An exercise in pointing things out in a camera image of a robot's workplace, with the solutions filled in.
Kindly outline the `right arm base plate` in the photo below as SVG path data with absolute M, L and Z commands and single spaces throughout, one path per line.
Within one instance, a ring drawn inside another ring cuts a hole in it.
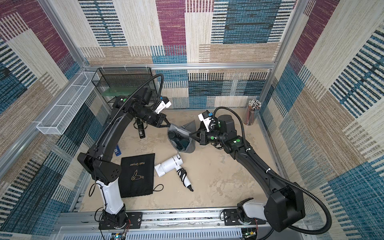
M 240 209 L 224 209 L 220 217 L 223 217 L 226 226 L 265 225 L 267 223 L 262 219 L 248 217 L 245 212 Z

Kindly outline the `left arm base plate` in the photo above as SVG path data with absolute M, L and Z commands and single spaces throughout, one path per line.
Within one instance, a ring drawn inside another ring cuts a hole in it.
M 99 220 L 99 230 L 139 229 L 142 222 L 141 212 L 118 213 L 112 215 L 103 211 Z

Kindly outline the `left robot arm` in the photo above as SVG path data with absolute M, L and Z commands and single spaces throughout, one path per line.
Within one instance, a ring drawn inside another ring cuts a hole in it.
M 101 230 L 123 229 L 129 222 L 119 189 L 122 167 L 112 162 L 125 129 L 134 119 L 156 128 L 170 126 L 162 110 L 169 108 L 171 101 L 167 97 L 159 97 L 154 105 L 150 106 L 151 97 L 152 90 L 148 87 L 137 89 L 129 96 L 116 97 L 108 124 L 100 137 L 86 153 L 80 153 L 77 157 L 103 197 L 104 207 L 98 220 Z

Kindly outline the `grey hair dryer bag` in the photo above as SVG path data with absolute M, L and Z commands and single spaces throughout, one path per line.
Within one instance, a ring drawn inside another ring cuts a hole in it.
M 175 131 L 175 132 L 178 132 L 180 135 L 182 135 L 185 139 L 188 139 L 190 141 L 188 147 L 186 150 L 184 151 L 179 151 L 176 149 L 176 145 L 174 143 L 171 142 L 171 140 L 169 139 L 168 137 L 168 140 L 170 141 L 170 143 L 172 144 L 172 146 L 180 153 L 187 153 L 187 154 L 191 154 L 195 151 L 196 149 L 196 141 L 193 140 L 192 138 L 190 138 L 189 134 L 192 133 L 192 132 L 195 132 L 197 129 L 196 129 L 196 124 L 195 124 L 195 121 L 191 121 L 183 126 L 177 126 L 175 124 L 171 124 L 171 126 L 168 128 L 167 130 L 167 134 L 169 131 Z

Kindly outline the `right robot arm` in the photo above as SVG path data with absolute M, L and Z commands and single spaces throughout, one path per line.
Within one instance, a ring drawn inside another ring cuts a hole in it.
M 305 217 L 303 193 L 278 179 L 275 172 L 257 155 L 249 142 L 237 134 L 230 115 L 218 118 L 205 111 L 198 116 L 200 128 L 190 137 L 200 145 L 212 144 L 222 147 L 234 160 L 239 162 L 262 187 L 268 200 L 264 204 L 248 198 L 237 206 L 238 222 L 249 225 L 253 219 L 266 221 L 277 232 L 292 228 L 293 224 Z

